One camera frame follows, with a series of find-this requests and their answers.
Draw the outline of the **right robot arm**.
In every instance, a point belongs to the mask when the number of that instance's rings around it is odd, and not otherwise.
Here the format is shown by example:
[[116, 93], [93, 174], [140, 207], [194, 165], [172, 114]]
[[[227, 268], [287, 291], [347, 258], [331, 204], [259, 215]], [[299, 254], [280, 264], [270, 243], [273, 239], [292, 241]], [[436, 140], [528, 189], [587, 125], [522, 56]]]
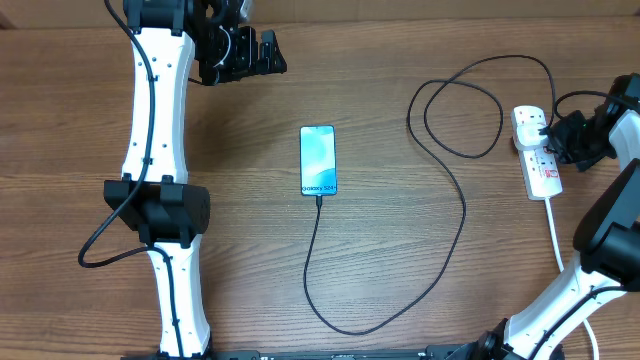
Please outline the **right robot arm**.
[[574, 254], [558, 277], [523, 311], [452, 359], [561, 359], [562, 340], [608, 302], [639, 289], [639, 76], [617, 77], [591, 118], [580, 111], [538, 125], [523, 107], [512, 113], [515, 146], [528, 179], [560, 164], [584, 172], [605, 157], [620, 173], [580, 221]]

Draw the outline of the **Samsung Galaxy smartphone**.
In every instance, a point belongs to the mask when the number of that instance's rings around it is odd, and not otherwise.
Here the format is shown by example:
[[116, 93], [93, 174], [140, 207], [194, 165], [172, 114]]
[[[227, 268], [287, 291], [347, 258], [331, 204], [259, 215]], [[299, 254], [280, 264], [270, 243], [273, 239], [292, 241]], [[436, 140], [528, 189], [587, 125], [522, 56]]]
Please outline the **Samsung Galaxy smartphone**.
[[336, 136], [332, 125], [300, 128], [300, 185], [303, 196], [337, 194]]

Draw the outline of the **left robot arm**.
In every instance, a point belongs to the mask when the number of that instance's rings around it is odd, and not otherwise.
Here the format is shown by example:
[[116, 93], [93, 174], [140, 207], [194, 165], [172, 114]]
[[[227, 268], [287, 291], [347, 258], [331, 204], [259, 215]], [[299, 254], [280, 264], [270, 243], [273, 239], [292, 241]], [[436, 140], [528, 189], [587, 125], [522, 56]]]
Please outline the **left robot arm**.
[[185, 113], [191, 69], [196, 84], [216, 86], [284, 73], [276, 35], [249, 26], [251, 0], [126, 1], [119, 24], [135, 70], [132, 126], [117, 180], [105, 202], [141, 242], [153, 267], [161, 314], [156, 359], [211, 359], [200, 247], [211, 213], [209, 191], [190, 183]]

